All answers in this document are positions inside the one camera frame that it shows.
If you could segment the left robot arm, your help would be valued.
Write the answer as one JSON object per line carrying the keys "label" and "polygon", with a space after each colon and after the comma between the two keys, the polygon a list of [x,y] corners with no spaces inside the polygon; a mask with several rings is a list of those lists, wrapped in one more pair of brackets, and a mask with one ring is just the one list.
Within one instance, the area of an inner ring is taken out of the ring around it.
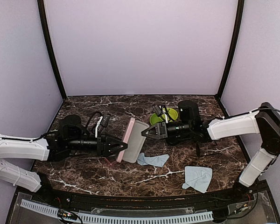
{"label": "left robot arm", "polygon": [[0,134],[0,180],[38,192],[46,203],[56,200],[45,174],[22,169],[6,159],[32,159],[57,162],[73,156],[73,152],[95,152],[98,156],[109,157],[127,149],[128,144],[121,139],[101,134],[100,127],[105,128],[110,116],[100,117],[95,133],[91,134],[83,126],[78,115],[68,115],[59,121],[56,131],[47,132],[38,138],[20,138]]}

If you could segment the green bowl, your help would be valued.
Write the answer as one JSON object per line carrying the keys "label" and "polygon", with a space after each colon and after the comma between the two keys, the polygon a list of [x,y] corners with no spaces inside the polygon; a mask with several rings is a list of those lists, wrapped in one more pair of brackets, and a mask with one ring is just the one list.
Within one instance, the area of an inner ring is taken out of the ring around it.
{"label": "green bowl", "polygon": [[163,108],[163,114],[161,115],[164,121],[173,122],[176,121],[179,117],[178,112],[173,108]]}

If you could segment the pink glasses case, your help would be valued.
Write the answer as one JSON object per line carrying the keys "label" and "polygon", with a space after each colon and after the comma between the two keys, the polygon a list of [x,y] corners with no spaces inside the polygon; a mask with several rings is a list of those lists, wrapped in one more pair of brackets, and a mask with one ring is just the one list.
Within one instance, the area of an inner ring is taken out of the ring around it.
{"label": "pink glasses case", "polygon": [[147,128],[149,128],[147,123],[130,118],[122,138],[122,141],[127,144],[127,149],[119,152],[116,158],[117,163],[121,163],[122,161],[135,163],[137,161],[146,140],[146,137],[142,136],[141,132]]}

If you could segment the black sunglasses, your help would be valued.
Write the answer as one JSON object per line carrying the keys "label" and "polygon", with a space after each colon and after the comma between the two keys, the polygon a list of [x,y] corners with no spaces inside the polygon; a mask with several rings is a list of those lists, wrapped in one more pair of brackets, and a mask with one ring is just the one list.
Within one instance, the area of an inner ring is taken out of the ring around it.
{"label": "black sunglasses", "polygon": [[201,157],[205,157],[205,156],[222,155],[222,153],[201,154],[201,149],[200,149],[199,143],[196,142],[196,155],[198,158],[201,158]]}

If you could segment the pink sunglasses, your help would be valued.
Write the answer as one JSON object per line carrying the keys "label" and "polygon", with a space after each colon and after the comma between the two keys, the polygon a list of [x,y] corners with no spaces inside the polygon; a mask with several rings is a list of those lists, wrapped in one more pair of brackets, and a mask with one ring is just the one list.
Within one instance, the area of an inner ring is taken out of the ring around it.
{"label": "pink sunglasses", "polygon": [[116,159],[114,159],[113,157],[112,157],[112,158],[106,158],[106,157],[104,157],[103,159],[104,159],[105,162],[106,162],[109,166],[111,166],[111,167],[114,167],[114,166],[116,166],[117,164],[119,164],[119,162],[117,162]]}

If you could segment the right black frame post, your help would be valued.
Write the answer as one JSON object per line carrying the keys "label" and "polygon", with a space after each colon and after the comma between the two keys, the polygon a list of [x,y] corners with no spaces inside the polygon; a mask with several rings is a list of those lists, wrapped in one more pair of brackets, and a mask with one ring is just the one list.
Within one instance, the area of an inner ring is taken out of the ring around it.
{"label": "right black frame post", "polygon": [[238,0],[236,17],[235,17],[234,28],[233,28],[232,37],[231,37],[231,43],[230,43],[230,47],[229,47],[229,51],[228,51],[228,56],[226,59],[221,82],[220,82],[220,85],[219,85],[219,88],[218,88],[218,91],[216,94],[216,98],[218,101],[220,101],[223,96],[223,93],[224,93],[224,90],[225,90],[225,87],[227,84],[228,76],[229,76],[229,73],[231,70],[233,58],[234,58],[235,51],[236,51],[236,46],[238,43],[238,36],[239,36],[243,12],[244,12],[244,5],[245,5],[244,0]]}

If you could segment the black frame post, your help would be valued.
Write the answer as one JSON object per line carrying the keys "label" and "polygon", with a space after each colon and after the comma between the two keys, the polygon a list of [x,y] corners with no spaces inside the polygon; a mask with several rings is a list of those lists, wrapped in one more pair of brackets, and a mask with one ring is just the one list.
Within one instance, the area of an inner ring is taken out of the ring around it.
{"label": "black frame post", "polygon": [[218,91],[216,94],[216,98],[218,101],[220,101],[223,96],[223,93],[224,93],[224,90],[225,90],[225,87],[227,84],[228,76],[229,76],[229,73],[231,70],[233,58],[234,58],[235,51],[236,51],[236,46],[238,43],[238,36],[239,36],[243,12],[244,12],[244,5],[245,5],[244,0],[238,0],[236,17],[235,17],[234,28],[233,28],[232,37],[231,37],[231,43],[230,43],[230,47],[229,47],[229,51],[228,51],[228,56],[226,59],[221,82],[220,82],[220,85],[219,85],[219,88],[218,88]]}
{"label": "black frame post", "polygon": [[59,93],[61,95],[62,100],[64,101],[67,98],[67,94],[62,82],[62,78],[60,75],[60,71],[57,65],[57,60],[55,57],[54,49],[53,49],[53,44],[50,36],[50,31],[49,31],[49,23],[46,15],[46,9],[45,9],[45,1],[44,0],[38,0],[37,1],[38,5],[38,11],[39,11],[39,17],[41,21],[41,26],[42,26],[42,32],[43,32],[43,37],[45,40],[46,48],[47,48],[47,53],[49,56],[50,64],[53,70],[53,74],[55,77],[55,81],[59,90]]}

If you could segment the black table front rail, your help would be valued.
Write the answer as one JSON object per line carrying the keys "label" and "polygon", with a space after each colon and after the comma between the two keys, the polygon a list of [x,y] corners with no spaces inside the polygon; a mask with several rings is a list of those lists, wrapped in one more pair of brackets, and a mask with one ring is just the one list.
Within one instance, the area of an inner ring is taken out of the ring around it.
{"label": "black table front rail", "polygon": [[210,193],[160,197],[95,196],[45,189],[33,193],[32,199],[62,209],[90,211],[94,208],[115,210],[162,210],[193,207],[194,210],[226,210],[233,203],[252,202],[259,185],[246,190],[225,189]]}

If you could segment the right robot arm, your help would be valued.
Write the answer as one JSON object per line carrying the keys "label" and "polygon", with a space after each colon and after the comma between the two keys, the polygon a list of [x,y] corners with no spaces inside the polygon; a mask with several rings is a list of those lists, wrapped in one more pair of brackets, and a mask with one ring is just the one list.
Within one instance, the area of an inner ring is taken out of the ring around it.
{"label": "right robot arm", "polygon": [[228,117],[201,120],[197,103],[178,103],[178,121],[158,122],[141,132],[142,136],[176,145],[183,140],[211,142],[231,136],[260,134],[262,144],[229,191],[229,199],[238,203],[247,189],[280,155],[280,110],[264,102],[257,109]]}

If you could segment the green plate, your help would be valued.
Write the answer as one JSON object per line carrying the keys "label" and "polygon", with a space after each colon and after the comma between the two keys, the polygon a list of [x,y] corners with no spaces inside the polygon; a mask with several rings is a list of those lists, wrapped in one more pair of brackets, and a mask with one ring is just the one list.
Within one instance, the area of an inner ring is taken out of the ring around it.
{"label": "green plate", "polygon": [[150,125],[154,125],[156,123],[164,122],[164,121],[165,121],[164,114],[162,114],[161,116],[157,116],[156,113],[153,113],[149,118]]}

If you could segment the left black frame post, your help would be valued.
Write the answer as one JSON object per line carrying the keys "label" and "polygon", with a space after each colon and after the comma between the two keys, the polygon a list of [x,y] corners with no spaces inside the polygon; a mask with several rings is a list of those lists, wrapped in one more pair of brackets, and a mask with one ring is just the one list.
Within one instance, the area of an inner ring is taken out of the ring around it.
{"label": "left black frame post", "polygon": [[50,36],[50,31],[49,31],[49,23],[46,15],[46,9],[45,9],[45,1],[44,0],[38,0],[37,1],[38,5],[38,11],[39,11],[39,17],[41,21],[41,26],[42,26],[42,32],[43,32],[43,37],[45,40],[46,48],[47,48],[47,53],[49,56],[50,64],[53,70],[53,74],[55,77],[55,81],[59,90],[59,93],[61,95],[62,100],[64,101],[67,98],[67,94],[62,82],[62,78],[60,75],[60,71],[57,65],[57,60],[55,57],[54,49],[53,49],[53,44]]}

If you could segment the blue cleaning cloth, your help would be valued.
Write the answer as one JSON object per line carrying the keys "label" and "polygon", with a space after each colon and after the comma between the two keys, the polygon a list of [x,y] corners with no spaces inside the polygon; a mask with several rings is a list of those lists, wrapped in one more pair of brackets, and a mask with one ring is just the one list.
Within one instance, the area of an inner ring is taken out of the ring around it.
{"label": "blue cleaning cloth", "polygon": [[185,182],[182,189],[193,188],[200,193],[206,193],[212,179],[212,173],[212,168],[186,166],[184,169]]}
{"label": "blue cleaning cloth", "polygon": [[169,159],[168,154],[163,154],[159,156],[153,156],[153,157],[148,157],[145,156],[144,153],[140,153],[138,158],[137,158],[137,163],[139,165],[145,166],[145,165],[151,165],[154,167],[163,167],[167,160]]}

